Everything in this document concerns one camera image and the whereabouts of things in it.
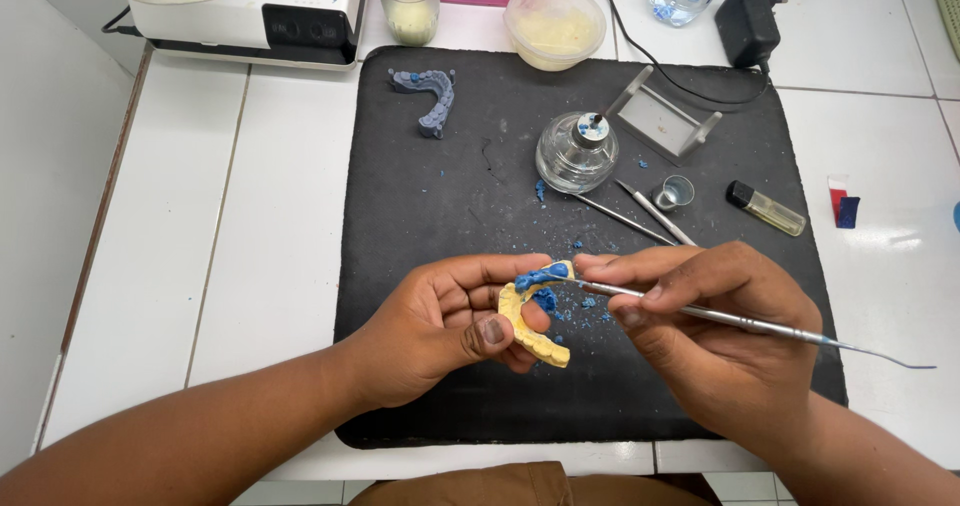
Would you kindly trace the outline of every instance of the brown trousers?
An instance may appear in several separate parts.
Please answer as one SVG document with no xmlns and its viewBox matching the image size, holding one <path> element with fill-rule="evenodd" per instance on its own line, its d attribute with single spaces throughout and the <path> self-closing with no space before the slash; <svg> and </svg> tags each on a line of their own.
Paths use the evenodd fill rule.
<svg viewBox="0 0 960 506">
<path fill-rule="evenodd" d="M 557 461 L 501 464 L 410 480 L 378 482 L 349 506 L 710 506 L 719 505 L 703 476 L 693 492 L 641 476 L 569 478 Z M 702 486 L 695 479 L 699 477 Z"/>
</svg>

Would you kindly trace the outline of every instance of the yellow plaster model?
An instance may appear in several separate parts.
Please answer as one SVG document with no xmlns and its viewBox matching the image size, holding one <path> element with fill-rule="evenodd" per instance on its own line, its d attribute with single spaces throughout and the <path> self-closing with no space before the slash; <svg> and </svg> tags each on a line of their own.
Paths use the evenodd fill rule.
<svg viewBox="0 0 960 506">
<path fill-rule="evenodd" d="M 567 277 L 570 279 L 574 278 L 573 264 L 569 260 L 561 260 L 550 266 L 557 264 L 567 266 Z M 521 306 L 530 299 L 535 291 L 561 282 L 562 281 L 545 281 L 533 285 L 521 293 L 516 291 L 517 288 L 514 283 L 508 283 L 507 286 L 503 287 L 503 290 L 500 291 L 500 305 L 497 311 L 500 315 L 510 318 L 510 322 L 513 324 L 513 339 L 519 342 L 527 351 L 550 365 L 566 367 L 566 364 L 570 361 L 570 349 L 555 344 L 552 340 L 547 339 L 545 335 L 530 329 L 521 316 Z"/>
</svg>

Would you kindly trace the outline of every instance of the power cord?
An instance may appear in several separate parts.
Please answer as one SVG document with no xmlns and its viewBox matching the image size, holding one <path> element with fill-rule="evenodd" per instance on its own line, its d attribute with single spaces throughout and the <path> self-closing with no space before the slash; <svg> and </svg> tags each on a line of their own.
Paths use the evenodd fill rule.
<svg viewBox="0 0 960 506">
<path fill-rule="evenodd" d="M 623 34 L 623 38 L 627 40 L 627 43 L 630 43 L 634 48 L 636 48 L 644 56 L 646 56 L 647 59 L 650 60 L 650 62 L 653 64 L 654 68 L 660 71 L 660 74 L 662 74 L 663 77 L 667 79 L 667 81 L 669 81 L 674 86 L 680 88 L 681 90 L 687 92 L 688 94 L 700 97 L 703 100 L 707 100 L 717 104 L 747 104 L 748 102 L 753 102 L 761 98 L 763 94 L 766 94 L 767 90 L 770 88 L 770 76 L 769 76 L 770 68 L 767 67 L 766 62 L 759 64 L 760 72 L 763 74 L 763 90 L 761 90 L 759 94 L 756 94 L 752 97 L 748 97 L 746 99 L 741 99 L 741 100 L 718 99 L 716 97 L 711 97 L 709 95 L 704 95 L 699 92 L 695 92 L 686 86 L 682 86 L 680 83 L 674 80 L 672 76 L 667 74 L 666 70 L 664 70 L 660 62 L 657 61 L 657 58 L 653 57 L 653 55 L 651 55 L 650 52 L 646 51 L 643 48 L 643 46 L 638 45 L 637 42 L 635 42 L 633 39 L 630 38 L 630 35 L 627 34 L 627 28 L 623 26 L 623 20 L 620 19 L 620 12 L 617 10 L 617 6 L 614 4 L 614 0 L 606 0 L 606 1 L 609 3 L 609 10 L 613 14 L 613 17 L 617 20 L 616 23 L 617 25 L 620 26 L 620 33 Z"/>
<path fill-rule="evenodd" d="M 133 35 L 135 37 L 143 37 L 143 35 L 140 35 L 140 31 L 137 30 L 137 27 L 135 25 L 118 25 L 117 27 L 114 27 L 115 23 L 117 23 L 118 21 L 121 21 L 124 17 L 126 17 L 127 14 L 130 13 L 129 11 L 130 11 L 130 6 L 127 5 L 126 9 L 124 9 L 123 12 L 121 12 L 119 15 L 114 17 L 112 21 L 107 22 L 107 24 L 104 27 L 100 28 L 100 32 L 101 33 L 120 33 L 123 35 Z"/>
</svg>

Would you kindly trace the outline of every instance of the black work mat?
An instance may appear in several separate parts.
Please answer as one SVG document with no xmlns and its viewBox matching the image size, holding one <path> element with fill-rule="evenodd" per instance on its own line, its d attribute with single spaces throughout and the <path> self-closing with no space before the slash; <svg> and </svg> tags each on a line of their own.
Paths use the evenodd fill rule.
<svg viewBox="0 0 960 506">
<path fill-rule="evenodd" d="M 537 140 L 546 124 L 574 111 L 604 113 L 642 64 L 587 60 L 564 72 L 542 72 L 515 54 L 434 48 L 388 48 L 363 64 L 346 182 L 340 292 L 334 337 L 358 329 L 412 267 L 468 253 L 582 251 L 628 254 L 654 245 L 642 234 L 581 202 L 534 186 Z M 420 135 L 417 119 L 432 94 L 402 95 L 387 70 L 456 70 L 455 100 L 443 140 Z M 740 70 L 669 67 L 683 84 L 708 95 L 744 98 L 761 80 Z M 710 111 L 685 103 L 659 73 L 647 82 L 695 119 Z M 589 197 L 667 235 L 613 181 L 649 192 L 667 175 L 693 182 L 696 199 L 672 214 L 704 247 L 741 240 L 783 266 L 820 307 L 823 332 L 834 321 L 808 226 L 792 238 L 726 203 L 739 179 L 804 216 L 807 205 L 777 93 L 725 114 L 706 144 L 675 168 L 614 121 L 620 158 L 613 176 Z M 639 160 L 649 167 L 641 168 Z M 450 373 L 409 405 L 355 417 L 337 429 L 345 443 L 374 448 L 454 442 L 540 442 L 717 438 L 694 423 L 623 335 L 604 320 L 606 298 L 582 309 L 588 294 L 554 287 L 559 310 L 548 335 L 563 337 L 570 365 L 546 364 L 526 375 L 485 362 Z M 843 367 L 822 348 L 813 389 L 846 404 Z"/>
</svg>

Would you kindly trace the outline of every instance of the white tile countertop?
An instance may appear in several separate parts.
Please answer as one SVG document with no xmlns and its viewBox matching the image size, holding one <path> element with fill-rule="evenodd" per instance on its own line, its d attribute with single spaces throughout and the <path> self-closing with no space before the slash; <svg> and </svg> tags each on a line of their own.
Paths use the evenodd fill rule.
<svg viewBox="0 0 960 506">
<path fill-rule="evenodd" d="M 662 63 L 726 66 L 712 21 L 720 1 L 680 30 L 654 21 L 646 0 L 616 3 Z M 941 365 L 910 371 L 844 352 L 849 405 L 960 468 L 951 356 L 960 102 L 946 100 L 960 98 L 960 63 L 936 3 L 789 0 L 775 10 L 783 41 L 771 75 L 837 336 Z M 440 14 L 430 46 L 513 51 L 502 9 L 443 4 Z M 368 0 L 358 53 L 393 43 L 379 1 Z M 613 24 L 594 57 L 642 61 Z M 164 393 L 330 345 L 358 77 L 153 56 L 43 445 Z M 305 125 L 320 116 L 343 124 Z M 855 230 L 833 226 L 830 173 L 849 174 L 863 199 Z M 570 474 L 766 469 L 726 441 L 355 450 L 331 435 L 267 479 L 391 479 L 536 460 L 560 460 Z"/>
</svg>

